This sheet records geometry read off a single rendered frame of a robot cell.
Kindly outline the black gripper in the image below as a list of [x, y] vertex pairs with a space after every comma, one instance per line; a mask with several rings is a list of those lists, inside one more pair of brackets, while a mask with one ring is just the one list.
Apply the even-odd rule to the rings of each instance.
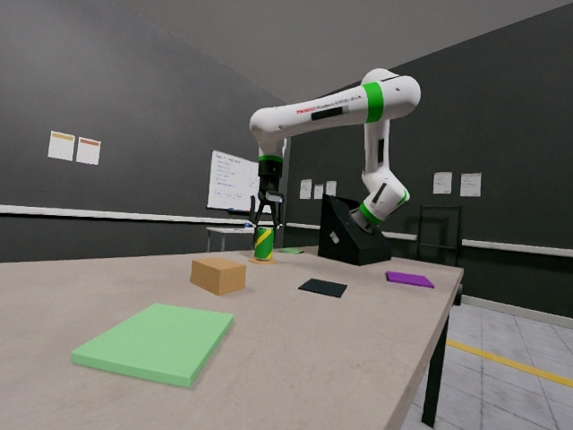
[[[274, 241], [276, 243], [277, 238], [277, 229], [279, 228], [280, 224], [283, 224], [283, 211], [284, 211], [284, 203], [285, 199], [280, 198], [280, 202], [278, 202], [278, 217], [276, 212], [276, 204], [274, 201], [269, 201], [266, 196], [266, 190], [274, 190], [278, 191], [279, 186], [279, 178], [274, 176], [260, 176], [260, 183], [259, 183], [259, 192], [256, 195], [251, 195], [251, 209], [250, 209], [250, 216], [249, 221], [252, 223], [254, 227], [254, 234], [253, 234], [253, 242], [257, 243], [258, 238], [258, 223], [261, 217], [261, 213], [265, 205], [269, 205], [271, 210], [271, 215], [273, 219], [273, 231], [274, 231]], [[260, 200], [259, 209], [256, 213], [254, 219], [254, 212], [255, 212], [255, 203], [257, 198]]]

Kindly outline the purple flat square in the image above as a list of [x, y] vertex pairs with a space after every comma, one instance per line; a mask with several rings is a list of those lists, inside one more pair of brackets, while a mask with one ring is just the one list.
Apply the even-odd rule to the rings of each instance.
[[387, 271], [389, 282], [396, 282], [419, 287], [434, 288], [434, 285], [424, 276]]

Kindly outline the tan cardboard box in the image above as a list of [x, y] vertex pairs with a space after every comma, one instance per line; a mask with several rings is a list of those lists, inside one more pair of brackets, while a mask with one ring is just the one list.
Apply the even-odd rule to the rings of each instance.
[[245, 288], [246, 265], [219, 257], [192, 260], [191, 283], [216, 296]]

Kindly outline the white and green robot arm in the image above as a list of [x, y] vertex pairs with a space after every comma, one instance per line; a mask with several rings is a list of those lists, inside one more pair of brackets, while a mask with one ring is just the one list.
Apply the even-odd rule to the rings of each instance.
[[349, 212], [349, 217], [360, 230], [371, 235], [409, 199], [406, 188], [389, 171], [389, 120], [410, 114], [420, 97], [415, 79], [376, 69], [353, 89], [304, 103], [260, 109], [250, 122], [252, 136], [260, 144], [258, 177], [282, 178], [288, 137], [364, 124], [362, 179], [371, 194]]

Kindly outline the green and yellow drink can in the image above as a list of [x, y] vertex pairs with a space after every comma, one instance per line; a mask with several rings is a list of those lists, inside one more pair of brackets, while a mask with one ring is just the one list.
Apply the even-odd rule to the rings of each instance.
[[259, 227], [254, 257], [258, 261], [269, 261], [272, 258], [274, 241], [273, 228]]

